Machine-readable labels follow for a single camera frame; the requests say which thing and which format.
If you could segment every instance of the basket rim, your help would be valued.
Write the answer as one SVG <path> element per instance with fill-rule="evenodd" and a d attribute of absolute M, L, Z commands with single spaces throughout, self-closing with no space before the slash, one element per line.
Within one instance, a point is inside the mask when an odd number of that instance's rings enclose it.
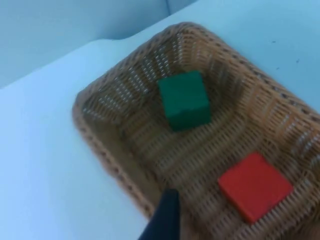
<path fill-rule="evenodd" d="M 130 176 L 128 176 L 123 170 L 121 164 L 114 159 L 105 147 L 103 147 L 103 143 L 100 142 L 99 138 L 93 133 L 90 126 L 86 123 L 82 109 L 86 101 L 89 100 L 92 95 L 96 94 L 107 82 L 115 79 L 120 73 L 126 72 L 132 65 L 137 64 L 144 56 L 148 55 L 161 43 L 182 32 L 192 33 L 197 38 L 202 38 L 207 42 L 215 42 L 215 48 L 223 49 L 223 58 L 229 58 L 232 59 L 232 61 L 237 61 L 240 66 L 240 70 L 243 71 L 244 74 L 257 78 L 257 81 L 259 81 L 259 87 L 272 94 L 276 101 L 281 103 L 285 101 L 290 108 L 290 111 L 294 113 L 295 116 L 299 117 L 302 122 L 305 122 L 313 129 L 320 130 L 320 115 L 315 110 L 309 107 L 304 101 L 297 98 L 294 94 L 287 91 L 285 87 L 277 83 L 266 73 L 258 69 L 214 33 L 193 22 L 181 22 L 167 27 L 163 31 L 154 35 L 150 40 L 140 45 L 136 50 L 108 70 L 104 75 L 90 83 L 84 90 L 79 92 L 72 107 L 72 118 L 76 128 L 78 128 L 91 149 L 97 154 L 104 168 L 111 175 L 117 178 L 118 183 L 133 198 L 135 203 L 147 217 L 150 217 L 153 213 L 153 205 L 143 195 L 139 186 L 136 186 L 134 182 L 131 181 Z"/>

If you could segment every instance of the woven basket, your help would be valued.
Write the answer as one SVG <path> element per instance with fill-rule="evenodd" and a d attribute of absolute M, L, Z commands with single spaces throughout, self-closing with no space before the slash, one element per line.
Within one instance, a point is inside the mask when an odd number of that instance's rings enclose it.
<path fill-rule="evenodd" d="M 203 76 L 212 123 L 174 133 L 157 81 L 192 70 Z M 78 94 L 73 119 L 146 216 L 165 188 L 178 189 L 181 239 L 319 234 L 319 115 L 199 25 L 172 25 L 138 47 Z M 217 178 L 252 151 L 279 169 L 294 192 L 249 225 Z"/>

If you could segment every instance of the white surface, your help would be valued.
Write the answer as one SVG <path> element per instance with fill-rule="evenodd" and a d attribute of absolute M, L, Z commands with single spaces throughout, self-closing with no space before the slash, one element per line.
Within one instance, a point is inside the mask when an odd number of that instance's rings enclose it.
<path fill-rule="evenodd" d="M 165 0 L 1 0 L 0 87 L 90 41 L 126 38 L 167 16 Z"/>
<path fill-rule="evenodd" d="M 0 239 L 137 239 L 146 220 L 75 130 L 71 107 L 77 92 L 170 24 L 204 25 L 320 111 L 319 7 L 200 0 L 133 37 L 89 43 L 0 89 Z"/>

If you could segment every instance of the white table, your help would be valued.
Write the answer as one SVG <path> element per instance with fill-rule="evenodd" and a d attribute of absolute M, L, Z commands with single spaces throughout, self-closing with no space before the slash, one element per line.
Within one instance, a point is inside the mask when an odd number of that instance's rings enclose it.
<path fill-rule="evenodd" d="M 320 111 L 320 3 L 261 2 L 200 0 L 130 38 L 91 42 L 0 89 L 0 239 L 137 239 L 147 220 L 77 133 L 71 107 L 81 89 L 171 24 L 204 25 Z"/>

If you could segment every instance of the black object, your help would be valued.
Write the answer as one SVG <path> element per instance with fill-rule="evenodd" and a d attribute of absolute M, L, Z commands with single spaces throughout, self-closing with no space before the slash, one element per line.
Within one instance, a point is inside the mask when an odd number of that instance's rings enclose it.
<path fill-rule="evenodd" d="M 180 201 L 176 189 L 167 189 L 138 240 L 180 240 Z"/>

